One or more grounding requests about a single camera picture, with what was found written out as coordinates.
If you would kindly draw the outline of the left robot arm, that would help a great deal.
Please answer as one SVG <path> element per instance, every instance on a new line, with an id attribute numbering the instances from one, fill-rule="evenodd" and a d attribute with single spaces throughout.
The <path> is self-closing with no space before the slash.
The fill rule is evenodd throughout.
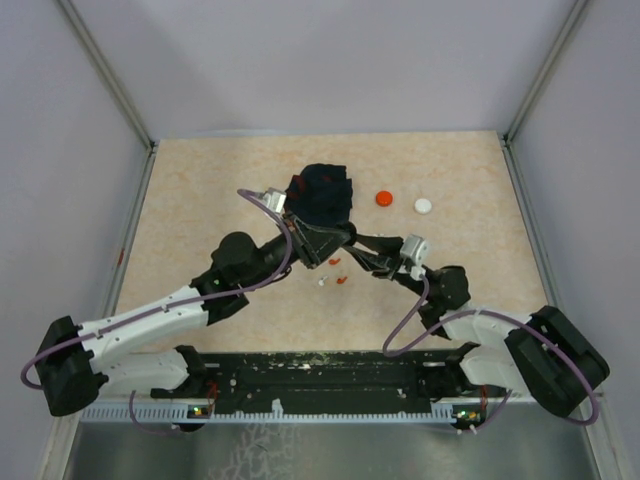
<path id="1" fill-rule="evenodd" d="M 276 224 L 279 235 L 263 246 L 245 232 L 226 235 L 204 273 L 160 300 L 80 324 L 69 316 L 53 321 L 30 366 L 50 414 L 77 413 L 102 394 L 201 394 L 208 373 L 194 348 L 159 355 L 140 348 L 232 317 L 248 305 L 248 293 L 275 283 L 296 262 L 309 269 L 321 265 L 356 235 L 349 222 L 316 226 L 290 213 Z"/>

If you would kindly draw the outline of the black earbud case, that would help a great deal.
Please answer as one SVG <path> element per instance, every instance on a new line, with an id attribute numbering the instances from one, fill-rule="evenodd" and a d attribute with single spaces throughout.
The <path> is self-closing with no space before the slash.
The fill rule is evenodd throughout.
<path id="1" fill-rule="evenodd" d="M 348 222 L 341 226 L 345 234 L 344 246 L 353 246 L 357 241 L 357 229 L 354 224 Z"/>

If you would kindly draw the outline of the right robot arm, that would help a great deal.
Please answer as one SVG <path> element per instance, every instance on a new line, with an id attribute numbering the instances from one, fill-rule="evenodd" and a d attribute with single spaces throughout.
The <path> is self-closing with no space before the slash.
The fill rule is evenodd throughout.
<path id="1" fill-rule="evenodd" d="M 359 235 L 346 250 L 363 270 L 418 296 L 384 340 L 385 356 L 401 356 L 431 336 L 459 341 L 446 372 L 454 393 L 466 396 L 479 386 L 500 387 L 530 396 L 565 419 L 589 401 L 585 424 L 598 418 L 595 391 L 609 377 L 610 367 L 560 309 L 545 305 L 528 315 L 510 315 L 471 307 L 465 269 L 428 268 L 429 244 L 418 235 Z"/>

